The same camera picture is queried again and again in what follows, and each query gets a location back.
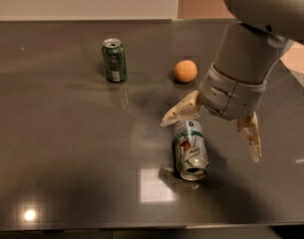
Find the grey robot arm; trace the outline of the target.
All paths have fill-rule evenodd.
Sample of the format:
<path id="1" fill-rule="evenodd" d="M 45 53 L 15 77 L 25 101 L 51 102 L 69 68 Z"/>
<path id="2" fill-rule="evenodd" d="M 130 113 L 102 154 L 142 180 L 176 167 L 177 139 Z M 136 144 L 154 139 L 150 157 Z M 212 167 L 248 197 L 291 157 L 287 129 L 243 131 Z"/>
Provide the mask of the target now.
<path id="1" fill-rule="evenodd" d="M 162 118 L 161 125 L 196 119 L 199 109 L 236 120 L 252 158 L 261 156 L 256 111 L 267 78 L 294 42 L 304 45 L 304 0 L 223 0 L 237 19 L 227 25 L 216 55 L 196 91 Z"/>

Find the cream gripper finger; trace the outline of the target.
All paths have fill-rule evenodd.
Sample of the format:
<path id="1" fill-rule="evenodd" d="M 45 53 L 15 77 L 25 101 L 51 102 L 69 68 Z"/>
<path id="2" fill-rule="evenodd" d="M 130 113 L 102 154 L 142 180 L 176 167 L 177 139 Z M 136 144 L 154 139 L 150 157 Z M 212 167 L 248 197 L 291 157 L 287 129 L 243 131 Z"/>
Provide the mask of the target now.
<path id="1" fill-rule="evenodd" d="M 161 119 L 160 125 L 166 127 L 179 121 L 197 119 L 200 114 L 201 106 L 202 101 L 200 99 L 200 92 L 195 90 L 168 110 Z"/>
<path id="2" fill-rule="evenodd" d="M 248 151 L 255 162 L 262 157 L 261 141 L 256 113 L 237 121 L 237 130 L 241 133 L 248 146 Z"/>

